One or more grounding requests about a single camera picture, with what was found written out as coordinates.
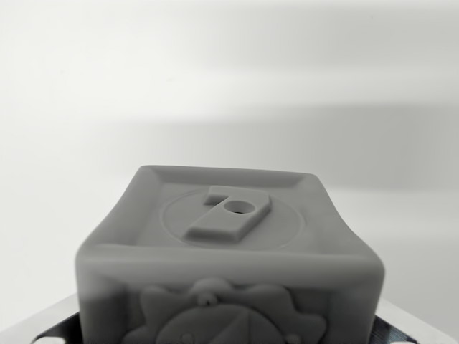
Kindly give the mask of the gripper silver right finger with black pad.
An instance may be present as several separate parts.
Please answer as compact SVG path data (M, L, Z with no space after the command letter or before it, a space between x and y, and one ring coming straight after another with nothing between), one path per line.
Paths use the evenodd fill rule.
M458 342L441 330L382 298L377 306L371 343Z

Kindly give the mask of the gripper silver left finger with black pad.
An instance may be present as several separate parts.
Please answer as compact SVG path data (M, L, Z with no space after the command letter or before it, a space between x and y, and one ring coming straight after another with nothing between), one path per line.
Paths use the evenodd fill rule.
M76 294L3 330L1 343L34 343L45 337L61 343L82 343Z

